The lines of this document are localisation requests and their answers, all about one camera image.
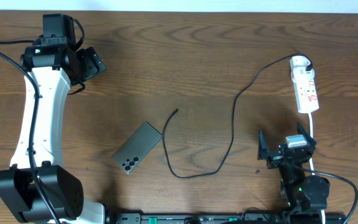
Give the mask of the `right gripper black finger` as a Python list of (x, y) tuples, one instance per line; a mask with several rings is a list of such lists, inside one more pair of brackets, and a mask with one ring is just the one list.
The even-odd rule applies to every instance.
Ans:
[(304, 129), (304, 127), (301, 125), (301, 123), (297, 124), (297, 132), (298, 132), (298, 134), (303, 135), (303, 137), (306, 139), (306, 142), (308, 143), (309, 146), (315, 146), (316, 145), (316, 141)]
[(267, 159), (267, 145), (265, 142), (264, 134), (262, 130), (259, 130), (259, 148), (258, 148), (258, 160), (266, 160)]

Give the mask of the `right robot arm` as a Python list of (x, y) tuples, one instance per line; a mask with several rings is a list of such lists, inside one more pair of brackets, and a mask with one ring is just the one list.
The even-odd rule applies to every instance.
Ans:
[(316, 149), (316, 141), (299, 124), (298, 134), (286, 137), (277, 151), (270, 152), (263, 132), (259, 131), (258, 160), (265, 160), (268, 169), (278, 169), (282, 197), (288, 208), (281, 212), (285, 223), (326, 223), (324, 210), (329, 196), (329, 180), (303, 168)]

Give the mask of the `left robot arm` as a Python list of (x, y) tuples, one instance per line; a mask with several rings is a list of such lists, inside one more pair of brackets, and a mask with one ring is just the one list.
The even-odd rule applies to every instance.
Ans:
[(9, 168), (0, 170), (0, 198), (20, 223), (109, 223), (101, 203), (85, 197), (79, 179), (64, 166), (62, 126), (65, 102), (75, 86), (104, 72), (93, 48), (82, 48), (80, 23), (64, 14), (43, 16), (43, 34), (18, 63), (24, 74), (21, 133)]

